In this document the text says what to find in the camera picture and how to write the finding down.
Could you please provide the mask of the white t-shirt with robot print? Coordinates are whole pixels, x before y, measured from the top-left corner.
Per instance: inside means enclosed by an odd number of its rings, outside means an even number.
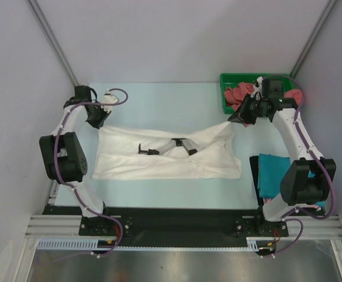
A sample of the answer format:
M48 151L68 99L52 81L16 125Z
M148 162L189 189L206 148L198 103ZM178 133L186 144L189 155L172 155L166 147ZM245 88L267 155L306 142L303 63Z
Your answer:
M92 177L96 180L239 179L234 131L223 122L190 134L104 126Z

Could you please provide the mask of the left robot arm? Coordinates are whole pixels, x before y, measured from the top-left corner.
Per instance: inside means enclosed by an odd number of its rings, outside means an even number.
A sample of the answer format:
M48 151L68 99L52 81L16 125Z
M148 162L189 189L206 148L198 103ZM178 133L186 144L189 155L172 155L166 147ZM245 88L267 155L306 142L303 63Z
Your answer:
M104 201L89 187L88 161L77 133L84 124L100 129L111 114L111 106L98 104L89 86L76 86L75 95L64 104L63 117L51 135L42 136L39 146L47 176L70 188L82 212L80 236L107 236L115 227Z

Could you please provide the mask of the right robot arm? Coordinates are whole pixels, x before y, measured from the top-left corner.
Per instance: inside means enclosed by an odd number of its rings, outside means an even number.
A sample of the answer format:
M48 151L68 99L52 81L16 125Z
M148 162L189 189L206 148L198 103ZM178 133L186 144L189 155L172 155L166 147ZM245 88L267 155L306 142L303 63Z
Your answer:
M290 167L280 182L280 192L262 205L254 229L261 236L302 212L316 220L326 220L335 209L333 179L336 163L315 147L301 119L302 103L284 95L283 74L259 76L254 91L247 94L229 122L253 125L268 118L278 130L290 158Z

